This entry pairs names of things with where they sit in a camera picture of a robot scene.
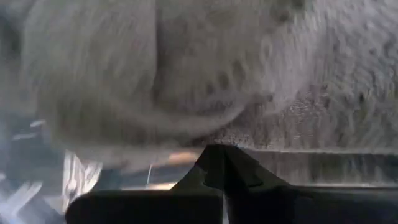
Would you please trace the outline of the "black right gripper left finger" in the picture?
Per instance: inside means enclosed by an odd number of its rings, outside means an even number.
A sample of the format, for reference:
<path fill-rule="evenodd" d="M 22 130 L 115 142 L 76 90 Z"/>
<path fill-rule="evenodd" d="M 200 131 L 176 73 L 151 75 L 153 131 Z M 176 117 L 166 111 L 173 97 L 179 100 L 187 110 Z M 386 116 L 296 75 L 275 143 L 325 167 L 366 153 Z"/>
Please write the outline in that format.
<path fill-rule="evenodd" d="M 102 190 L 74 200 L 66 224 L 222 224 L 225 148 L 208 145 L 169 190 Z"/>

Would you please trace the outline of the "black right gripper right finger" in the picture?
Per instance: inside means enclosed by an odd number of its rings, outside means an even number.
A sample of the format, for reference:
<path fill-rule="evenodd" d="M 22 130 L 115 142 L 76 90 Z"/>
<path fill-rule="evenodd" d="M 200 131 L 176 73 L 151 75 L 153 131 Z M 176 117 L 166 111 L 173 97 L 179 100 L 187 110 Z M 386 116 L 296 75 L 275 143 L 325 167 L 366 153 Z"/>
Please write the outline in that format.
<path fill-rule="evenodd" d="M 398 188 L 292 185 L 225 145 L 230 224 L 398 224 Z"/>

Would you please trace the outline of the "dark grey knit towel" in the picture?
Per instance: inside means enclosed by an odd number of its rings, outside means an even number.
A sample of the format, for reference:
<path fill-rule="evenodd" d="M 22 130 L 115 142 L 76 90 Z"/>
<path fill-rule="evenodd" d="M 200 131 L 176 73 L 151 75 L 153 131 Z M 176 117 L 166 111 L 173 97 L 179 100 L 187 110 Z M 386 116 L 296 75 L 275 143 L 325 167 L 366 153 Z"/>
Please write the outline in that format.
<path fill-rule="evenodd" d="M 55 150 L 398 148 L 398 0 L 0 0 L 0 109 Z"/>

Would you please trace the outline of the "white black-striped towel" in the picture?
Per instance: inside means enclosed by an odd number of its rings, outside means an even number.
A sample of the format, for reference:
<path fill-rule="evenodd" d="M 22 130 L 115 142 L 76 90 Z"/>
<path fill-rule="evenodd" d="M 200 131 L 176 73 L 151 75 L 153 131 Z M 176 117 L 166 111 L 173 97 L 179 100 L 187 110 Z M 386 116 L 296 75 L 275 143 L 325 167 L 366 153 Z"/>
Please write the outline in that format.
<path fill-rule="evenodd" d="M 91 160 L 81 160 L 75 153 L 65 151 L 62 179 L 62 212 L 77 197 L 88 193 L 97 184 L 103 164 Z"/>

